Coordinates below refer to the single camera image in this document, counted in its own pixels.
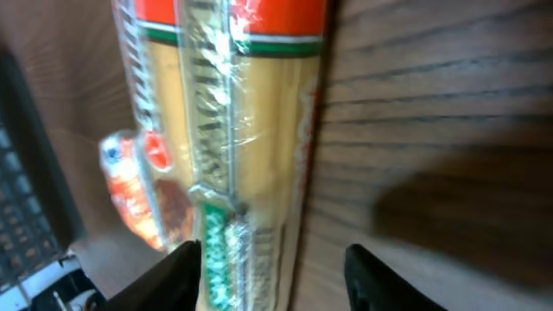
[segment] red logo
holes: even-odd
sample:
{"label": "red logo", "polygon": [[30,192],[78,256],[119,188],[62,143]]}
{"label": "red logo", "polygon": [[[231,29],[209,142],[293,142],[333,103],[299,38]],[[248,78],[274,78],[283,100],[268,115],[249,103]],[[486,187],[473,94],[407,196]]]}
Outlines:
{"label": "red logo", "polygon": [[144,136],[144,148],[148,162],[155,168],[166,170],[173,165],[169,148],[161,134],[152,130],[147,131]]}

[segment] colorful wrapper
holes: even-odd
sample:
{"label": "colorful wrapper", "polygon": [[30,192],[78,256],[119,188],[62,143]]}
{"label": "colorful wrapper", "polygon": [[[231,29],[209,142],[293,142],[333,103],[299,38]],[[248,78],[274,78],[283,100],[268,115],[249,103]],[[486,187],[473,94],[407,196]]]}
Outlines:
{"label": "colorful wrapper", "polygon": [[[138,125],[100,144],[116,208],[160,251],[201,241],[199,310],[285,310],[326,1],[113,4]],[[122,178],[140,217],[111,186]]]}

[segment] dark wooden surface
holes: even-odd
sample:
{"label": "dark wooden surface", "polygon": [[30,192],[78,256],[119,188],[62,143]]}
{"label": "dark wooden surface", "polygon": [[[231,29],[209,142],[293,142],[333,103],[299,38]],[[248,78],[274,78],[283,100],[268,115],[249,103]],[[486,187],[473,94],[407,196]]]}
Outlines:
{"label": "dark wooden surface", "polygon": [[[553,309],[553,2],[342,0],[293,309],[346,310],[361,243],[451,310]],[[4,0],[107,296],[160,255],[122,225],[97,142],[132,127],[108,1]]]}

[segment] snack package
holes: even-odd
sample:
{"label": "snack package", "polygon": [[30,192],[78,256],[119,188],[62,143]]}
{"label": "snack package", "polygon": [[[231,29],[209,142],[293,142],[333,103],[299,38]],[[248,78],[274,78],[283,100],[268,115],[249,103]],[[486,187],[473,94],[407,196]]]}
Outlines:
{"label": "snack package", "polygon": [[[326,0],[113,1],[139,128],[134,158],[160,236],[150,245],[201,241],[199,310],[286,310]],[[101,154],[127,136],[106,138]],[[159,181],[192,204],[161,200]],[[183,219],[168,224],[168,202]]]}

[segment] plastic wrapper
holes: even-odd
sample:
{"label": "plastic wrapper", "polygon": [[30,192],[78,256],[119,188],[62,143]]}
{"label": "plastic wrapper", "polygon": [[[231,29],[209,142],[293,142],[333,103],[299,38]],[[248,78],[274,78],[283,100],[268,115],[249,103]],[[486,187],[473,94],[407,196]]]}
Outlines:
{"label": "plastic wrapper", "polygon": [[[110,190],[125,223],[152,247],[171,251],[187,239],[201,241],[199,310],[288,307],[325,6],[114,0],[138,124],[133,159],[150,220],[125,216],[129,208]],[[114,141],[131,138],[107,137],[102,158]],[[159,194],[159,181],[174,191]],[[155,234],[141,233],[133,221]]]}

